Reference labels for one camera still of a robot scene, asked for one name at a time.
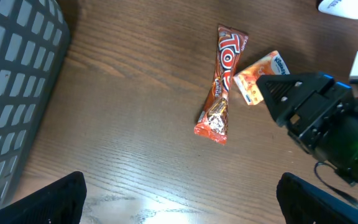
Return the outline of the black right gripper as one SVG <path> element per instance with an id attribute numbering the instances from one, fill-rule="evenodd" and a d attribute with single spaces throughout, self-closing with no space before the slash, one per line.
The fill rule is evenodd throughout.
<path id="1" fill-rule="evenodd" d="M 332 87 L 334 78 L 325 73 L 262 75 L 256 82 L 272 119 L 280 127 L 314 93 Z M 348 87 L 324 114 L 312 120 L 298 140 L 320 164 L 329 162 L 349 184 L 358 183 L 358 98 Z"/>

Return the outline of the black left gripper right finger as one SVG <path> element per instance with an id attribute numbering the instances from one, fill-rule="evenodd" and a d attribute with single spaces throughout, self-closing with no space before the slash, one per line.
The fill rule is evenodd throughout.
<path id="1" fill-rule="evenodd" d="M 292 173 L 282 175 L 276 195 L 287 223 L 358 223 L 358 209 Z"/>

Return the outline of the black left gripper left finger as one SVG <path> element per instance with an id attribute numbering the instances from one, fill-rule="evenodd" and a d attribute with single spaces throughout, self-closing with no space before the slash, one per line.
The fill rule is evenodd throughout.
<path id="1" fill-rule="evenodd" d="M 0 224 L 79 224 L 86 199 L 82 172 L 75 171 L 0 210 Z"/>

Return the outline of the small orange tissue box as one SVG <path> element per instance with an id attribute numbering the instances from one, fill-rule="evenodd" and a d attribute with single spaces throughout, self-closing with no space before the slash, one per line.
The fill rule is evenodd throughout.
<path id="1" fill-rule="evenodd" d="M 264 100 L 256 81 L 262 75 L 288 75 L 290 71 L 277 50 L 248 66 L 234 76 L 234 81 L 248 105 Z"/>

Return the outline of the orange candy wrapper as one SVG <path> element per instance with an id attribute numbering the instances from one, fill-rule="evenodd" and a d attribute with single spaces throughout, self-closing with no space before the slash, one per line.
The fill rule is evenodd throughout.
<path id="1" fill-rule="evenodd" d="M 229 91 L 248 38 L 242 31 L 218 25 L 213 82 L 194 127 L 195 134 L 218 144 L 227 142 Z"/>

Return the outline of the grey plastic basket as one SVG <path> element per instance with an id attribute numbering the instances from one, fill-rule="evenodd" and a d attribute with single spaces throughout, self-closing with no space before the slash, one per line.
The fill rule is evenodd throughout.
<path id="1" fill-rule="evenodd" d="M 69 43 L 56 0 L 0 0 L 0 210 L 16 192 Z"/>

